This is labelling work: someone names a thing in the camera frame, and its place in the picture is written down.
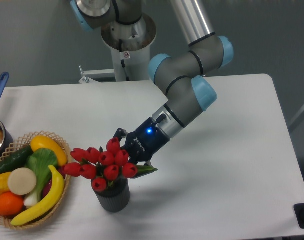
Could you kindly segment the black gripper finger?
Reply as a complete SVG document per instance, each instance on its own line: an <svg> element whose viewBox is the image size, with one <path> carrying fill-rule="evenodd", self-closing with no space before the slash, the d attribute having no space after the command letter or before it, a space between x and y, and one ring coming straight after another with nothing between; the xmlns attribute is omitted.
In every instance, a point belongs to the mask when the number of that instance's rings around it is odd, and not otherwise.
<svg viewBox="0 0 304 240"><path fill-rule="evenodd" d="M137 169L137 173L134 175L133 179L137 179L154 172L154 167L151 165L149 160L144 162L143 165L136 164L135 167Z"/></svg>
<svg viewBox="0 0 304 240"><path fill-rule="evenodd" d="M116 138L118 140L121 147L127 147L129 143L127 141L127 135L128 133L124 129L118 128L113 135L113 138Z"/></svg>

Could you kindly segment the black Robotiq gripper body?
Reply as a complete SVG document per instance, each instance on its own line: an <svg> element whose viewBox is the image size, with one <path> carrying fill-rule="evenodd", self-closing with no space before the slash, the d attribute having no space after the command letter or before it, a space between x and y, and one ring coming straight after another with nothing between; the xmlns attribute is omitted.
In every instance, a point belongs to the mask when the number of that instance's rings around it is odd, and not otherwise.
<svg viewBox="0 0 304 240"><path fill-rule="evenodd" d="M159 151L170 138L157 127L157 122L149 117L133 132L127 134L124 149L129 155L129 162L147 162Z"/></svg>

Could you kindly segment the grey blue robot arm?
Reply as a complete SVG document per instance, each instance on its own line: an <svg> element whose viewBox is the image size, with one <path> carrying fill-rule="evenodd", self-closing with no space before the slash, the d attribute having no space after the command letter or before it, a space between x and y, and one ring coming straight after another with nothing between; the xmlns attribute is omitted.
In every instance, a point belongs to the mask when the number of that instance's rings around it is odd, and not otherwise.
<svg viewBox="0 0 304 240"><path fill-rule="evenodd" d="M125 140L137 177L152 173L151 157L216 101L216 92L204 76L232 61L232 44L215 34L199 0L171 1L189 46L188 53L176 58L150 57L156 26L142 12L139 0L72 0L70 6L84 30L101 30L116 81L151 80L167 98L136 130L127 133L120 128L115 133Z"/></svg>

